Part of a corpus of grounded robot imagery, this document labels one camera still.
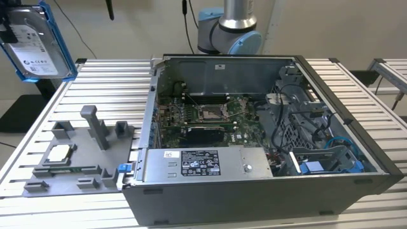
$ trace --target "blue drive bracket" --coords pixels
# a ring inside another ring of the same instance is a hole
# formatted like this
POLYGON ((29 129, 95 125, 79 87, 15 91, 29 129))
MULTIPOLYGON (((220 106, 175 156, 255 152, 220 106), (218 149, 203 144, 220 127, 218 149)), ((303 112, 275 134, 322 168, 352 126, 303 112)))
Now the blue drive bracket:
MULTIPOLYGON (((64 42, 64 39, 63 39, 63 36, 61 36, 61 33, 60 33, 60 30, 57 28, 57 24, 56 24, 56 21, 55 21, 55 17, 53 17, 53 14, 52 14, 52 11, 51 11, 51 7, 49 5, 45 3, 44 0, 41 0, 39 2, 37 5, 24 5, 21 7, 41 7, 43 11, 44 11, 44 16, 47 18, 47 26, 53 34, 53 37, 55 37, 55 41, 57 43, 57 47, 61 51, 61 57, 64 59, 64 62, 67 64, 67 67, 69 69, 69 73, 65 74, 64 76, 61 77, 55 77, 55 78, 61 78, 64 82, 67 81, 72 81, 75 80, 76 76, 77 76, 77 69, 75 67, 75 62, 72 60, 72 57, 71 57, 71 54, 68 52, 68 48, 67 48, 67 45, 65 45, 65 42, 64 42)), ((16 69, 16 75, 19 76, 20 80, 25 83, 36 83, 40 79, 40 77, 37 77, 35 74, 28 74, 25 72, 25 74, 23 74, 17 64, 16 64, 16 60, 13 60, 11 54, 8 53, 8 50, 5 49, 3 43, 0 43, 0 46, 3 48, 3 51, 8 57, 8 59, 11 60, 12 64, 13 64, 13 67, 16 69)))

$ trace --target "black stand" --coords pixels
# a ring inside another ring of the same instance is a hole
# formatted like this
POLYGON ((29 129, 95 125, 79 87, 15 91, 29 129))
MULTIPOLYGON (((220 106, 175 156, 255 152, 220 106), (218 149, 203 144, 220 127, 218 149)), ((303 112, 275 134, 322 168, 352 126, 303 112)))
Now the black stand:
POLYGON ((55 94, 55 87, 49 79, 39 80, 36 86, 40 94, 20 96, 0 118, 0 132, 25 133, 31 128, 55 94))

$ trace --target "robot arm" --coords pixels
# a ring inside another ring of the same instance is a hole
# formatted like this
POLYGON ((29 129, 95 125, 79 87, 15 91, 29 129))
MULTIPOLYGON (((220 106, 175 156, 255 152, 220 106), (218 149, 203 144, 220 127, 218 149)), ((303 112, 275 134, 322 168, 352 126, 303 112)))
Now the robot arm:
POLYGON ((262 34, 256 31, 254 0, 224 0, 224 8, 199 12, 198 49, 206 54, 256 54, 262 34))

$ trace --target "aluminum extrusion table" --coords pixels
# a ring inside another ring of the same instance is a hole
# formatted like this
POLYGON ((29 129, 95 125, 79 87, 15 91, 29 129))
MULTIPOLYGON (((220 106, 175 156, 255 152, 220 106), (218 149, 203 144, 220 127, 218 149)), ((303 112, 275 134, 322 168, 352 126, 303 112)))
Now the aluminum extrusion table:
MULTIPOLYGON (((308 59, 331 90, 379 146, 407 174, 407 125, 339 62, 308 59)), ((129 161, 136 158, 149 89, 149 60, 88 60, 73 82, 63 83, 0 171, 0 226, 13 228, 132 228, 136 219, 121 193, 23 198, 23 187, 41 159, 55 121, 87 126, 85 104, 97 106, 107 125, 125 120, 136 127, 129 161)), ((184 226, 190 229, 407 228, 407 178, 382 195, 363 197, 339 216, 184 226)))

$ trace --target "power supply label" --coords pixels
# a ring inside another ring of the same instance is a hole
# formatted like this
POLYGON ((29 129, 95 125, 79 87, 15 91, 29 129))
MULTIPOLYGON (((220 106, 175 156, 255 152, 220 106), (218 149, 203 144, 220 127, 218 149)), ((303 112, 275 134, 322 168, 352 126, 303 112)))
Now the power supply label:
POLYGON ((220 175, 218 150, 182 151, 180 163, 183 176, 220 175))

